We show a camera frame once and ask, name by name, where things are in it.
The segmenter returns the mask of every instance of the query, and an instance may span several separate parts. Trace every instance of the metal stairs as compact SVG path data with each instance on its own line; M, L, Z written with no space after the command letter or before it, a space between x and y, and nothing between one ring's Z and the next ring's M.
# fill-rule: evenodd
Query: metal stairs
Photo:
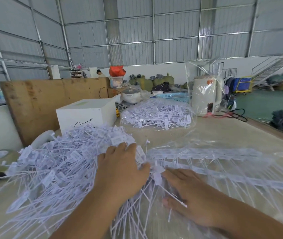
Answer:
M268 59L264 60L262 63L258 64L252 69L253 86L261 84L271 74L283 68L283 56L279 56L278 58L270 61L269 63L263 65L262 67L259 67L273 57L274 56L269 57Z

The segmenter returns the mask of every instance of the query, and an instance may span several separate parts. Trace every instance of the green sack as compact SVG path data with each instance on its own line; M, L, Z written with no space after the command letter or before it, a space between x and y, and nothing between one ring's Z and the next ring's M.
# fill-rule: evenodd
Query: green sack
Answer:
M154 87L154 84L151 80L145 78L145 76L141 76L140 78L131 79L129 81L131 85L139 85L143 90L151 92Z
M164 82L169 82L170 85L174 85L174 77L170 76L167 73L167 76L164 76L162 79L155 79L153 80L154 86L160 85Z

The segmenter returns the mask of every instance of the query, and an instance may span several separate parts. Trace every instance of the plywood panel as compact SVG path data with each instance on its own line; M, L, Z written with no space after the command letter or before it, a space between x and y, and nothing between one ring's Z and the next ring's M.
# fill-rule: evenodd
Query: plywood panel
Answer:
M24 146L59 129L56 109L82 99L108 98L108 78L4 81L0 87Z

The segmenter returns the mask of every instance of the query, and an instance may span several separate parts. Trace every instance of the red bag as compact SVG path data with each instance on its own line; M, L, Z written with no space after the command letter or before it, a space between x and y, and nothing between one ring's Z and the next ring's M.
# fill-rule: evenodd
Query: red bag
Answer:
M124 76L126 71L123 69L123 66L111 66L109 68L110 76Z

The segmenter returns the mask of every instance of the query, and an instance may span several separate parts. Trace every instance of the blue plastic basket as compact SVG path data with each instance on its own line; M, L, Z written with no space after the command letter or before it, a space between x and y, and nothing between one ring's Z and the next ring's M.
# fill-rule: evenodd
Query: blue plastic basket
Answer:
M164 99L171 99L173 101L180 101L180 102L189 102L188 93L177 92L177 93L167 93L167 94L158 94L156 97L164 98Z

